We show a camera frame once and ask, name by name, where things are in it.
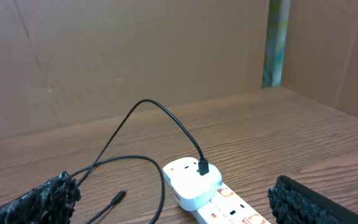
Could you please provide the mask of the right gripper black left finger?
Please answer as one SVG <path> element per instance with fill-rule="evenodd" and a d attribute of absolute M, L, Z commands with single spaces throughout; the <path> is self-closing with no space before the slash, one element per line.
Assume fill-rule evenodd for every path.
<path fill-rule="evenodd" d="M 0 224 L 70 223 L 81 199 L 76 179 L 67 172 L 0 207 Z"/>

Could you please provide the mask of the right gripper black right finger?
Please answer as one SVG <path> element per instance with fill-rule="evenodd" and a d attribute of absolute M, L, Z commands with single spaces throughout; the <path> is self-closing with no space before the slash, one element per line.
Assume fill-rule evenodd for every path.
<path fill-rule="evenodd" d="M 281 175 L 268 190 L 278 224 L 358 224 L 358 214 L 305 185 Z"/>

